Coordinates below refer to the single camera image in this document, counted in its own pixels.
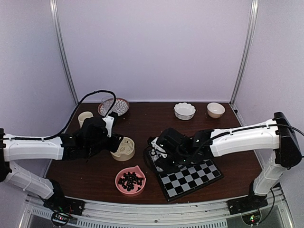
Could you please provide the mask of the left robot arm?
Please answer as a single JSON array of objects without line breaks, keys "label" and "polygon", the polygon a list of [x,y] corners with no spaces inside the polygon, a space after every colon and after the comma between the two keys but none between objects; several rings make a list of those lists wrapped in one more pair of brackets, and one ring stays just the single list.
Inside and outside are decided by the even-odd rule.
[{"label": "left robot arm", "polygon": [[16,164],[16,160],[52,159],[71,161],[89,159],[102,150],[116,152],[123,136],[113,132],[117,114],[91,117],[73,134],[58,133],[48,137],[24,137],[0,131],[0,180],[33,192],[58,211],[68,207],[60,184],[41,178]]}]

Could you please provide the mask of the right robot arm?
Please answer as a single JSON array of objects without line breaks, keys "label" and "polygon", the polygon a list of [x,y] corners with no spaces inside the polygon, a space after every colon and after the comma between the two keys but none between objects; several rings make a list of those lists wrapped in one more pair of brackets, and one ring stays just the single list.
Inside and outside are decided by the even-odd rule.
[{"label": "right robot arm", "polygon": [[144,157],[156,173],[172,174],[185,167],[203,164],[207,160],[236,152],[271,149],[273,152],[260,175],[253,181],[252,193],[244,198],[246,209],[254,209],[262,196],[282,174],[302,160],[297,141],[298,129],[292,127],[282,112],[262,123],[232,128],[198,131],[192,137],[173,128],[148,140]]}]

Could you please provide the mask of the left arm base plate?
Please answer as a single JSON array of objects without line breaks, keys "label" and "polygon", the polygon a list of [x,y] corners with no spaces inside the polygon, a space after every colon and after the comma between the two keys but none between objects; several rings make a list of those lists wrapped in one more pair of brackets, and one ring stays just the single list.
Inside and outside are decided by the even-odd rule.
[{"label": "left arm base plate", "polygon": [[58,198],[51,197],[49,199],[43,199],[43,206],[51,209],[52,211],[64,212],[68,215],[81,216],[85,207],[85,202],[79,199],[72,198]]}]

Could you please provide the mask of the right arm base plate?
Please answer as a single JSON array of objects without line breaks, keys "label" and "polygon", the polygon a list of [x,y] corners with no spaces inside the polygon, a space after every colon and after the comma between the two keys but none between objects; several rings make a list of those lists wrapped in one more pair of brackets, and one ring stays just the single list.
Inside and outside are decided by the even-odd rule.
[{"label": "right arm base plate", "polygon": [[230,199],[227,201],[227,205],[230,214],[234,215],[266,207],[268,202],[266,196],[248,195],[237,199]]}]

